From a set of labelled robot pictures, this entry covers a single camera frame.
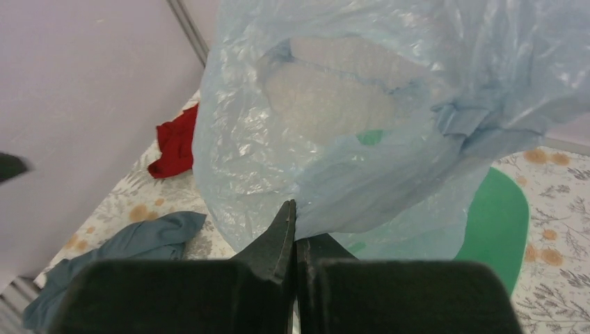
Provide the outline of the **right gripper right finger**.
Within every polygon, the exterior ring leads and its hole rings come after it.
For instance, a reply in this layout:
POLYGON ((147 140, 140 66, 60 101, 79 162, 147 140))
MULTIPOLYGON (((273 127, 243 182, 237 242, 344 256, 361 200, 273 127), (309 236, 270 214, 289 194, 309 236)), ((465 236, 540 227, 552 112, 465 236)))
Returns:
POLYGON ((296 242, 302 333, 520 333, 500 279, 461 261, 361 261, 330 235, 296 242))

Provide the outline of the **light blue plastic trash bag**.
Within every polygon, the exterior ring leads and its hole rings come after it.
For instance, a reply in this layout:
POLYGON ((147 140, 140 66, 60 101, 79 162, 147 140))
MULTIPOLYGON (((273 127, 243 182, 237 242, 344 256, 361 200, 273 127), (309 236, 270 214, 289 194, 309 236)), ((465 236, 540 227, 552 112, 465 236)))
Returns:
POLYGON ((491 164, 589 111, 588 1, 222 1, 193 172, 241 251, 295 237, 452 259, 491 164))

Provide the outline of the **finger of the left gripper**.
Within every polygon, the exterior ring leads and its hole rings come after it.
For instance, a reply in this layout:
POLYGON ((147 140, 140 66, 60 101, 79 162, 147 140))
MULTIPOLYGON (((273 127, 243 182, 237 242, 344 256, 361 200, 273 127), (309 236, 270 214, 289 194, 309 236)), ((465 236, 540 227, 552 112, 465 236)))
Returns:
POLYGON ((30 171, 30 163, 24 157, 6 152, 1 152, 0 156, 0 183, 7 182, 30 171))

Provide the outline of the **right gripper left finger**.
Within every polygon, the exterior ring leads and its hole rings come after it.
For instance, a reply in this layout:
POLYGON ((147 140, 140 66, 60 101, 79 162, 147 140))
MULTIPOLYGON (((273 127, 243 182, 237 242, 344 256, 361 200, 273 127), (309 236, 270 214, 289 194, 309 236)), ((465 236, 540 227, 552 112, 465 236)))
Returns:
POLYGON ((70 284, 51 333, 291 333, 296 203, 228 260, 105 260, 70 284))

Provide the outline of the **green plastic trash bin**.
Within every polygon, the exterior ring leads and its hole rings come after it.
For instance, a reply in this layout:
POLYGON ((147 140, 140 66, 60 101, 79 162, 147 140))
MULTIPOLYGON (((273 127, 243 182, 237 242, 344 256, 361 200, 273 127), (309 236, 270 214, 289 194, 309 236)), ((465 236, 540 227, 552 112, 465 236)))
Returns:
POLYGON ((523 192, 470 151, 464 136, 432 134, 398 145, 385 132, 346 140, 381 184, 369 191, 376 211, 361 209, 357 234, 336 240, 362 260, 470 260, 489 265, 508 291, 523 262, 529 205, 523 192))

